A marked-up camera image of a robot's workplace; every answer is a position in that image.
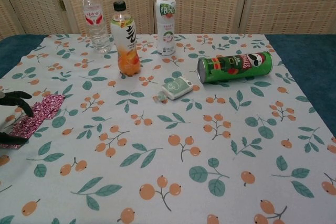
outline clear plastic bottle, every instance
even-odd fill
[[[125,1],[115,1],[113,7],[115,13],[111,20],[111,31],[118,51],[118,67],[121,73],[132,76],[140,72],[136,51],[137,29],[134,19],[126,12]]]
[[[168,56],[175,53],[175,11],[175,0],[156,0],[155,14],[159,55]]]
[[[111,50],[103,10],[99,0],[83,0],[83,12],[93,47],[101,54]]]

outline blue floor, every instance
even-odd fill
[[[0,41],[0,78],[47,35]],[[336,35],[266,35],[297,84],[336,136]]]

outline tablecloth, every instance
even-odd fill
[[[115,46],[52,35],[1,79],[30,105],[66,99],[29,144],[0,150],[0,223],[335,223],[336,140],[265,36],[177,35],[171,57],[155,40],[138,35],[134,77]],[[265,50],[267,76],[197,78],[200,57]],[[155,103],[181,75],[194,90]],[[23,112],[1,109],[9,132]]]

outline pink wrapper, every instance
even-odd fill
[[[64,98],[65,95],[50,94],[45,96],[42,102],[36,102],[32,107],[34,117],[24,116],[20,121],[14,124],[12,132],[10,132],[9,135],[30,138],[44,120],[54,118]],[[21,145],[0,144],[0,148],[17,149],[20,147]]]

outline green can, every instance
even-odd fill
[[[250,76],[262,76],[271,72],[272,56],[269,52],[200,58],[197,64],[201,83],[226,81]]]

